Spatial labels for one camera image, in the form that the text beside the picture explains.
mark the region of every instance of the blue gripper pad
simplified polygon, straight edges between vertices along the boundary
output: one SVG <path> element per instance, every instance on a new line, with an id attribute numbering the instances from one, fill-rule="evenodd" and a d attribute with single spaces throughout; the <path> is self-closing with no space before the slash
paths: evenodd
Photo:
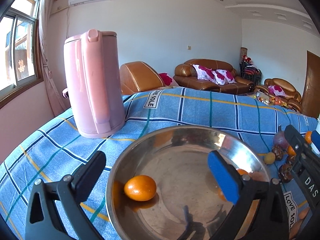
<path id="1" fill-rule="evenodd" d="M 320 134 L 317 131 L 313 131 L 311 134 L 311 141 L 320 151 Z"/>
<path id="2" fill-rule="evenodd" d="M 224 196 L 234 205 L 239 199 L 239 186 L 227 170 L 227 163 L 218 152 L 210 152 L 208 155 L 208 166 L 215 177 Z"/>

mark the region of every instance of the chair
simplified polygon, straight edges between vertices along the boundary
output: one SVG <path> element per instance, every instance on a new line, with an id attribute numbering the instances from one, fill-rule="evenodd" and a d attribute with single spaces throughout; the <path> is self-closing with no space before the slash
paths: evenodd
<path id="1" fill-rule="evenodd" d="M 255 86 L 261 84 L 261 77 L 262 77 L 261 70 L 255 67 L 247 66 L 244 61 L 242 61 L 239 64 L 239 66 L 240 66 L 240 76 L 242 78 L 251 80 Z"/>
<path id="2" fill-rule="evenodd" d="M 225 69 L 232 73 L 236 83 L 217 85 L 208 80 L 199 80 L 197 72 L 193 65 L 201 65 L 211 70 Z M 215 91 L 239 95 L 251 92 L 253 90 L 253 82 L 239 77 L 237 71 L 227 62 L 213 59 L 191 59 L 176 67 L 173 79 L 183 87 L 196 90 Z"/>
<path id="3" fill-rule="evenodd" d="M 267 78 L 264 81 L 264 85 L 257 85 L 254 89 L 254 92 L 262 91 L 263 93 L 267 95 L 272 95 L 275 97 L 274 94 L 271 94 L 269 92 L 269 86 L 280 86 L 284 93 L 286 94 L 286 98 L 279 97 L 281 101 L 287 103 L 287 106 L 289 109 L 294 109 L 298 112 L 302 112 L 301 107 L 301 95 L 300 93 L 295 89 L 295 87 L 290 84 L 288 81 L 281 79 L 281 78 Z"/>
<path id="4" fill-rule="evenodd" d="M 158 73 L 142 61 L 123 64 L 120 67 L 120 82 L 123 95 L 165 87 Z"/>

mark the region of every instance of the pink floral pillow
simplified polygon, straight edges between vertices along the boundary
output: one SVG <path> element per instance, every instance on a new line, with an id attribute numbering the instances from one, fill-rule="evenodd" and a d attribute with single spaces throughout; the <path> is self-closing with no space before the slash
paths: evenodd
<path id="1" fill-rule="evenodd" d="M 168 73 L 160 73 L 159 76 L 166 86 L 179 87 L 178 83 L 172 77 L 170 77 Z"/>
<path id="2" fill-rule="evenodd" d="M 225 70 L 225 69 L 217 69 L 215 71 L 225 77 L 225 79 L 227 80 L 227 84 L 236 83 L 235 78 L 233 77 L 233 75 L 230 71 Z"/>
<path id="3" fill-rule="evenodd" d="M 215 83 L 214 75 L 211 69 L 208 69 L 200 65 L 193 65 L 193 67 L 195 68 L 198 74 L 198 79 L 208 80 Z"/>
<path id="4" fill-rule="evenodd" d="M 224 75 L 222 75 L 220 72 L 217 70 L 213 70 L 212 74 L 214 75 L 214 83 L 217 85 L 225 85 L 228 84 L 228 80 L 225 78 Z"/>
<path id="5" fill-rule="evenodd" d="M 268 86 L 269 92 L 281 97 L 287 97 L 284 90 L 280 86 Z"/>

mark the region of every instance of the cable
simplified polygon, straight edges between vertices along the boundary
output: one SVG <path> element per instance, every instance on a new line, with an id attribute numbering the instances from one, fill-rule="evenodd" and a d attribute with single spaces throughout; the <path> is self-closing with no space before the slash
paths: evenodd
<path id="1" fill-rule="evenodd" d="M 64 7 L 64 8 L 58 9 L 58 10 L 52 12 L 51 15 L 52 15 L 52 14 L 55 14 L 55 13 L 57 13 L 57 12 L 61 12 L 61 11 L 65 10 L 65 9 L 68 9 L 68 8 L 70 8 L 70 6 L 66 6 L 66 7 Z"/>

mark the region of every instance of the wooden door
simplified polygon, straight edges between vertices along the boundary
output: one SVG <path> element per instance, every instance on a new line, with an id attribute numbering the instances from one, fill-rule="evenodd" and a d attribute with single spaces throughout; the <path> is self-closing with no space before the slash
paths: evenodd
<path id="1" fill-rule="evenodd" d="M 320 57 L 307 51 L 307 75 L 302 96 L 302 113 L 314 118 L 320 113 Z"/>

